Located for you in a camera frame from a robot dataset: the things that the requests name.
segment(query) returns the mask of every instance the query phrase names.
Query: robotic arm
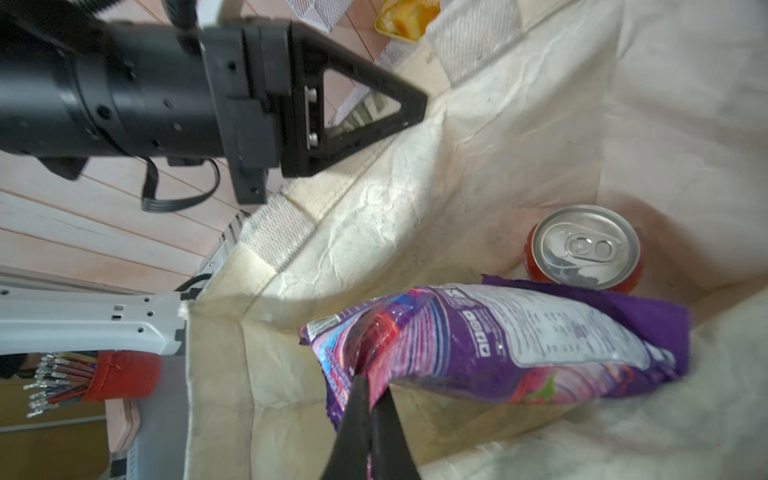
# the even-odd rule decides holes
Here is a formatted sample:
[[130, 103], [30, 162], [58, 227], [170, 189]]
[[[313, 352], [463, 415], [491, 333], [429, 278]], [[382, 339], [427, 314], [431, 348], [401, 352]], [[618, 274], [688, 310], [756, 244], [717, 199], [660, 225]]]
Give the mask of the robotic arm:
[[[309, 177], [424, 117], [425, 94], [304, 24], [255, 18], [199, 29], [187, 0], [166, 0], [175, 26], [105, 23], [84, 3], [0, 0], [0, 150], [37, 157], [69, 180], [91, 156], [142, 157], [147, 200], [157, 186], [149, 157], [172, 166], [225, 157], [238, 202], [262, 204], [268, 169]], [[399, 111], [326, 131], [327, 69], [397, 100]]]

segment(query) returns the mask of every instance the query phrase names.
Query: white label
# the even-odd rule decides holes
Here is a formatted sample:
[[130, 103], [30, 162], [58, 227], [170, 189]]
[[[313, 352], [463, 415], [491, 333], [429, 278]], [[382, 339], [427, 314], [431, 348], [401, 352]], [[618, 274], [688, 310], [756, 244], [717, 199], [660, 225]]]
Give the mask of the white label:
[[585, 362], [619, 362], [642, 370], [650, 366], [640, 339], [586, 303], [500, 286], [445, 287], [461, 290], [490, 310], [507, 335], [517, 366]]
[[325, 332], [332, 326], [337, 325], [341, 321], [338, 315], [329, 316], [328, 318], [314, 320], [306, 324], [306, 334], [310, 338], [310, 342], [315, 340], [320, 333]]

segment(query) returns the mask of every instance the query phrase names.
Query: candy bag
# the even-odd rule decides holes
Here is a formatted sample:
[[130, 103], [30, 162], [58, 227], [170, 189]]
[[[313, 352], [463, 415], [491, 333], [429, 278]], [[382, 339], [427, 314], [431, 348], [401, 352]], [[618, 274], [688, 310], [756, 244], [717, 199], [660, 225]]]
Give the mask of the candy bag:
[[370, 405], [391, 382], [483, 402], [568, 404], [654, 391], [687, 372], [687, 310], [487, 276], [424, 286], [307, 324], [339, 428], [355, 374]]

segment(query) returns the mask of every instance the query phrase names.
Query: silver can top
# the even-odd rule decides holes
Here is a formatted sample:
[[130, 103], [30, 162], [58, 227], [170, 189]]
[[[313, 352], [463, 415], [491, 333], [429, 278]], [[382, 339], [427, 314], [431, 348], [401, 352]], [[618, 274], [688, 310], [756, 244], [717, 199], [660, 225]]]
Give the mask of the silver can top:
[[632, 274], [640, 261], [640, 239], [615, 212], [573, 205], [555, 210], [536, 226], [531, 251], [551, 280], [604, 290]]

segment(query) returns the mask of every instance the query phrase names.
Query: soda can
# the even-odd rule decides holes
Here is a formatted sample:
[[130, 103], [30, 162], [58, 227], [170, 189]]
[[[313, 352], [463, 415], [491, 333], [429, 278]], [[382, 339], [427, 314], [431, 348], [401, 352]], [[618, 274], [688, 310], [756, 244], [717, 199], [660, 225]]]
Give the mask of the soda can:
[[634, 228], [595, 205], [555, 210], [531, 229], [525, 243], [525, 269], [537, 282], [629, 293], [643, 267]]

